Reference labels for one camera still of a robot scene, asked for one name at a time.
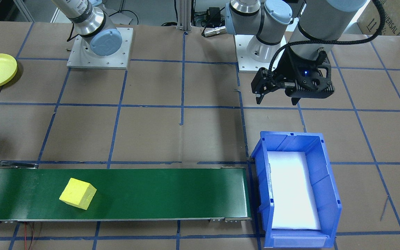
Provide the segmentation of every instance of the metal post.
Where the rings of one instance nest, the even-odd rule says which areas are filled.
[[[13,0],[15,5],[18,7],[19,12],[21,13],[22,16],[24,16],[25,19],[27,19],[28,22],[35,22],[33,19],[32,14],[30,14],[30,11],[27,9],[26,4],[22,0]]]
[[[191,32],[191,1],[179,0],[177,29]]]

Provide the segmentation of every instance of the cardboard box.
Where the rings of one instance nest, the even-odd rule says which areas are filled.
[[[400,0],[381,0],[385,10],[385,26],[382,35],[400,35]],[[372,35],[379,26],[379,13],[373,2],[370,2],[362,15],[357,19],[362,33]]]

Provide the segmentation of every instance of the blue tape grid line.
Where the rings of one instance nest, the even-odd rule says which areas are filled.
[[[177,220],[177,234],[175,235],[176,244],[175,249],[180,250],[180,229],[181,229],[181,221]]]
[[[10,160],[3,159],[6,161],[15,161],[17,163],[38,163],[37,160]],[[107,161],[73,161],[73,160],[41,160],[40,164],[89,164],[89,165],[101,165],[107,164]],[[182,161],[111,161],[111,164],[118,165],[157,165],[157,164],[175,164],[183,163]],[[246,165],[255,164],[253,161],[199,161],[197,165]],[[385,161],[332,161],[331,165],[400,165],[400,162],[385,162]]]
[[[16,236],[14,233],[11,237],[0,237],[0,241],[23,241],[24,236]],[[400,231],[369,231],[369,232],[338,232],[336,236],[362,236],[362,235],[400,235]],[[237,238],[257,238],[257,236],[263,238],[263,234],[216,234],[216,235],[186,235],[180,236],[180,239],[237,239]],[[72,237],[56,237],[56,236],[41,236],[35,237],[37,241],[48,241],[48,240],[176,240],[177,235],[122,235],[122,236],[72,236]]]
[[[183,125],[184,123],[184,70],[185,70],[185,65],[186,61],[185,56],[186,56],[186,35],[187,32],[183,32],[183,55],[182,55],[182,64],[181,64],[181,108],[180,108],[180,113],[181,113],[181,118],[180,118],[180,123],[179,125]]]
[[[106,166],[107,169],[111,168],[112,154],[114,152],[114,146],[115,146],[116,130],[118,128],[118,120],[121,113],[121,103],[123,102],[123,95],[124,95],[124,89],[126,88],[126,81],[127,81],[127,70],[124,71],[123,85],[121,87],[121,94],[118,101],[118,109],[115,118],[114,130],[112,133],[111,149],[109,150],[108,165]]]
[[[56,103],[31,103],[31,102],[0,102],[0,105],[19,105],[19,106],[55,106]],[[96,104],[96,103],[59,103],[59,106],[88,106],[88,107],[117,107],[117,104]],[[121,104],[121,107],[130,108],[174,108],[174,109],[241,109],[240,106],[186,106],[186,105],[147,105],[147,104]],[[246,107],[243,109],[273,109],[273,110],[298,110],[298,107]],[[314,111],[363,111],[363,112],[398,112],[400,109],[338,109],[338,108],[304,108],[302,110]]]
[[[97,227],[95,229],[95,236],[93,238],[92,250],[97,250],[98,234],[100,233],[101,222],[97,222]]]
[[[16,223],[16,227],[15,227],[15,230],[13,231],[13,236],[11,237],[10,245],[8,246],[8,250],[12,250],[13,249],[13,245],[15,243],[16,235],[18,234],[20,225],[21,225],[21,223]]]
[[[337,62],[337,60],[336,60],[336,58],[335,58],[335,56],[334,56],[334,53],[331,52],[331,54],[332,54],[332,56],[333,56],[333,59],[334,59],[334,62],[335,62],[335,64],[336,64],[336,66],[338,66],[338,62]],[[394,212],[394,214],[395,214],[395,216],[396,216],[396,219],[397,219],[398,224],[399,224],[399,227],[400,227],[400,218],[399,218],[399,215],[398,215],[398,213],[397,213],[396,207],[394,206],[392,197],[391,197],[390,192],[389,192],[389,190],[388,190],[388,188],[387,188],[387,185],[386,185],[386,183],[385,183],[384,177],[382,176],[382,172],[381,172],[381,169],[379,168],[379,164],[377,163],[376,157],[375,157],[374,152],[373,152],[373,148],[371,147],[370,141],[369,141],[369,139],[368,139],[368,137],[367,137],[367,133],[365,132],[365,128],[364,128],[364,126],[362,125],[362,121],[360,120],[359,113],[358,113],[358,111],[357,111],[357,109],[356,109],[356,106],[354,105],[353,99],[351,98],[351,95],[350,95],[350,92],[349,92],[349,90],[348,90],[346,81],[345,81],[345,79],[344,79],[344,77],[343,77],[342,71],[340,70],[340,68],[338,69],[338,71],[339,71],[340,77],[341,77],[341,79],[342,79],[343,85],[344,85],[344,87],[345,87],[345,89],[346,89],[346,91],[347,91],[347,94],[348,94],[348,97],[349,97],[349,99],[350,99],[351,105],[353,106],[354,112],[355,112],[356,117],[357,117],[357,121],[359,122],[359,125],[360,125],[360,128],[361,128],[361,130],[362,130],[362,133],[364,134],[364,138],[365,138],[365,141],[367,142],[368,149],[370,150],[371,156],[373,157],[373,161],[374,161],[374,163],[375,163],[376,169],[377,169],[377,171],[378,171],[378,173],[379,173],[379,176],[380,176],[380,178],[381,178],[382,185],[384,186],[384,189],[385,189],[387,195],[389,196],[390,205],[391,205],[391,207],[393,208],[393,212]]]
[[[50,119],[49,127],[47,128],[47,132],[46,132],[46,135],[44,136],[44,140],[43,140],[43,144],[42,144],[41,149],[40,149],[40,153],[38,154],[37,164],[39,164],[41,162],[41,158],[43,157],[44,148],[46,147],[46,142],[47,142],[47,139],[49,138],[49,134],[50,134],[50,130],[52,128],[53,121],[55,120],[55,116],[57,115],[58,107],[60,106],[60,101],[61,101],[61,98],[63,96],[62,94],[63,94],[64,89],[66,87],[67,80],[68,80],[69,75],[70,75],[70,71],[71,71],[71,68],[68,69],[66,77],[64,79],[64,82],[62,83],[63,86],[61,88],[60,95],[58,96],[57,103],[55,104],[55,109],[53,111],[54,113],[53,113],[53,115],[52,115],[52,117]]]
[[[302,121],[303,131],[307,132],[307,127],[305,125],[305,120],[303,119],[302,108],[300,107],[300,103],[297,103],[297,109],[299,110],[300,120]]]
[[[27,33],[27,36],[26,36],[26,38],[24,39],[24,42],[23,42],[23,44],[22,44],[22,46],[21,46],[21,48],[20,48],[20,50],[19,50],[19,52],[18,52],[18,55],[17,55],[17,57],[19,57],[19,55],[20,55],[20,53],[21,53],[21,51],[22,51],[22,48],[24,47],[24,45],[25,45],[25,42],[27,41],[27,37],[28,37],[28,35],[30,34],[30,31],[32,30],[32,26],[33,26],[33,24],[30,26],[30,29],[29,29],[29,31],[28,31],[28,33]],[[60,58],[21,58],[21,57],[19,57],[18,59],[22,59],[22,60],[67,60],[67,59],[60,59]],[[165,62],[183,62],[183,61],[169,61],[169,60],[142,60],[142,61],[165,61]],[[200,64],[234,64],[234,65],[237,65],[237,63],[235,63],[235,62],[228,62],[228,63],[211,63],[211,62],[201,62],[201,61],[184,61],[184,63],[200,63]],[[338,67],[338,65],[336,65],[336,68],[338,68],[338,69],[365,69],[365,70],[385,70],[385,71],[400,71],[400,69],[387,69],[385,66],[384,66],[384,68],[351,68],[351,67]],[[63,90],[64,90],[64,87],[65,87],[65,83],[63,84],[63,88],[62,88],[62,90],[61,90],[61,93],[60,93],[60,96],[62,95],[62,92],[63,92]],[[353,105],[353,109],[313,109],[313,108],[301,108],[301,107],[299,107],[298,106],[298,108],[260,108],[260,107],[243,107],[243,104],[242,103],[240,103],[240,107],[237,107],[237,108],[240,108],[242,111],[242,113],[243,113],[243,109],[292,109],[292,110],[295,110],[295,109],[298,109],[299,110],[299,112],[300,112],[300,115],[301,115],[301,119],[302,119],[302,123],[303,123],[303,125],[305,125],[305,123],[304,123],[304,121],[303,121],[303,116],[302,116],[302,114],[301,114],[301,110],[303,109],[303,110],[339,110],[339,111],[355,111],[356,113],[357,113],[357,111],[371,111],[371,112],[380,112],[380,111],[382,111],[382,112],[400,112],[400,110],[357,110],[355,107],[354,107],[354,103],[353,103],[353,101],[352,101],[352,99],[351,99],[351,96],[349,95],[349,98],[350,98],[350,101],[351,101],[351,104]],[[57,104],[32,104],[32,103],[0,103],[0,104],[7,104],[7,105],[51,105],[51,106],[53,106],[53,105],[56,105],[56,109],[55,109],[55,111],[57,110],[57,106],[116,106],[116,105],[105,105],[105,104],[94,104],[94,105],[91,105],[91,104],[60,104],[60,102],[58,101],[57,102]],[[155,107],[172,107],[172,106],[155,106]],[[181,107],[183,108],[236,108],[236,107],[215,107],[215,106],[205,106],[205,107],[203,107],[203,106],[190,106],[190,107],[188,107],[188,106],[183,106],[183,104],[181,105]],[[49,125],[49,129],[48,129],[48,133],[50,132],[50,127],[51,127],[51,124],[52,124],[52,120],[51,120],[51,123],[50,123],[50,125]],[[243,122],[243,131],[244,131],[244,135],[245,135],[245,137],[246,137],[246,131],[245,131],[245,127],[244,127],[244,117],[242,116],[242,122]],[[364,132],[364,136],[365,136],[365,138],[367,139],[367,143],[368,143],[368,138],[367,138],[367,136],[366,136],[366,133],[365,133],[365,130],[363,129],[363,127],[362,127],[362,124],[361,124],[361,122],[360,122],[360,125],[361,125],[361,128],[362,128],[362,132]],[[370,147],[370,151],[371,151],[371,153],[373,154],[373,151],[372,151],[372,149],[371,149],[371,146],[369,145],[369,143],[368,143],[368,146]],[[61,164],[76,164],[76,163],[80,163],[80,162],[75,162],[75,161],[40,161],[40,160],[38,160],[37,162],[40,162],[40,163],[57,163],[57,164],[59,164],[59,163],[61,163]],[[95,161],[88,161],[88,162],[81,162],[81,163],[83,163],[83,164],[106,164],[107,162],[103,162],[103,161],[100,161],[100,162],[95,162]],[[121,162],[114,162],[114,161],[112,161],[112,163],[116,163],[116,164],[171,164],[171,163],[176,163],[176,162],[143,162],[143,161],[121,161]],[[249,162],[249,161],[247,161],[247,162],[242,162],[242,161],[235,161],[235,162],[199,162],[198,164],[246,164],[246,163],[248,163],[248,165],[249,165],[249,168],[251,167],[251,163]],[[332,164],[368,164],[368,165],[376,165],[377,166],[377,168],[378,168],[378,171],[380,171],[380,169],[379,169],[379,166],[378,165],[382,165],[382,164],[387,164],[387,165],[400,165],[400,162],[377,162],[376,160],[375,160],[375,162],[333,162]],[[383,179],[383,177],[382,177],[382,174],[380,173],[380,175],[381,175],[381,180],[383,181],[383,184],[384,184],[384,187],[386,188],[386,185],[385,185],[385,182],[384,182],[384,179]],[[394,207],[394,205],[392,204],[392,206],[393,206],[393,210],[394,210],[394,212],[395,212],[395,215],[397,216],[397,212],[396,212],[396,210],[395,210],[395,207]],[[97,230],[99,230],[99,226],[100,226],[100,223],[97,223]],[[10,245],[10,247],[9,247],[9,249],[11,249],[12,247],[13,247],[13,242],[15,241],[15,240],[24,240],[24,237],[16,237],[16,234],[17,234],[17,232],[18,232],[18,229],[19,229],[19,223],[17,224],[17,226],[16,226],[16,228],[15,228],[15,231],[14,231],[14,234],[13,234],[13,237],[0,237],[0,240],[8,240],[8,239],[11,239],[11,245]],[[346,232],[346,233],[338,233],[338,236],[342,236],[342,235],[376,235],[376,234],[400,234],[400,231],[388,231],[388,232]],[[249,235],[192,235],[192,236],[184,236],[184,237],[179,237],[180,239],[211,239],[211,238],[255,238],[255,237],[257,237],[258,238],[258,245],[259,245],[259,248],[260,248],[260,234],[249,234]],[[98,239],[176,239],[176,237],[177,236],[104,236],[104,237],[98,237],[98,235],[97,235],[97,233],[95,233],[95,236],[94,237],[40,237],[40,238],[38,238],[38,240],[51,240],[51,239],[55,239],[55,240],[60,240],[60,239],[62,239],[62,240],[65,240],[65,239],[76,239],[76,240],[80,240],[80,239],[94,239],[95,240],[95,238],[98,238]]]
[[[237,79],[239,79],[238,75],[238,67],[235,67],[237,71]],[[246,134],[246,124],[245,124],[245,112],[243,109],[243,99],[242,99],[242,92],[240,90],[237,91],[239,94],[239,102],[240,102],[240,115],[242,117],[242,130],[243,130],[243,141],[245,142],[245,154],[246,158],[249,158],[249,149],[248,149],[248,137]],[[257,214],[257,201],[255,199],[256,197],[256,185],[254,184],[254,178],[252,176],[252,165],[250,161],[247,161],[247,169],[248,169],[248,176],[249,176],[249,185],[251,188],[251,195],[250,195],[250,202],[251,202],[251,210],[252,210],[252,218],[254,221],[254,227],[256,230],[256,235],[257,235],[257,249],[261,250],[262,249],[262,243],[260,241],[260,232],[259,232],[259,219],[258,219],[258,214]]]
[[[399,91],[397,90],[397,87],[396,87],[396,85],[395,85],[395,83],[394,83],[392,77],[390,76],[389,71],[388,71],[387,68],[385,67],[385,64],[384,64],[384,62],[382,61],[382,58],[379,56],[379,53],[377,52],[376,47],[374,46],[374,44],[373,44],[372,42],[370,42],[370,44],[371,44],[371,46],[373,46],[374,52],[376,53],[377,57],[379,58],[379,61],[381,62],[382,66],[384,67],[384,70],[385,70],[385,72],[387,73],[387,76],[389,77],[390,82],[391,82],[391,84],[393,85],[393,88],[395,89],[396,94],[398,95],[399,100],[400,100]]]

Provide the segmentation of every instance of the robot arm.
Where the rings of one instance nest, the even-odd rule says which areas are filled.
[[[270,52],[270,55],[274,55],[269,68],[260,68],[251,82],[257,104],[262,102],[266,94],[279,89],[285,89],[286,95],[292,98],[293,105],[296,105],[300,98],[327,98],[332,95],[334,86],[331,81],[331,64],[327,57],[332,46],[369,42],[381,33],[384,26],[384,10],[379,0],[373,0],[381,16],[381,25],[377,32],[364,40],[338,41],[357,10],[366,1],[307,1],[307,6],[289,43],[275,53]],[[254,34],[262,46],[273,45],[270,42],[281,38],[287,25],[286,17],[291,17],[291,8],[281,0],[266,0],[264,5],[260,5],[259,0],[231,0],[228,8],[231,10],[231,18],[227,18],[227,32]],[[254,28],[251,29],[251,27],[257,20],[261,21],[257,33],[254,33]],[[268,20],[271,27],[265,27],[264,20]],[[278,66],[272,71],[274,61],[283,49],[285,52]]]
[[[109,56],[121,47],[121,34],[111,19],[88,0],[51,1],[75,25],[75,31],[95,54]]]

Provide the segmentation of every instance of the light blue cap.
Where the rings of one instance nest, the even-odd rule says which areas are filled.
[[[99,56],[109,56],[121,47],[123,39],[116,28],[103,30],[92,38],[90,49]]]
[[[338,10],[353,12],[359,10],[367,0],[327,0],[327,2]]]
[[[98,6],[101,5],[103,2],[102,0],[89,0],[89,2],[92,4],[92,6]]]
[[[282,0],[266,0],[265,9],[274,20],[281,24],[289,24],[292,17],[291,7]]]

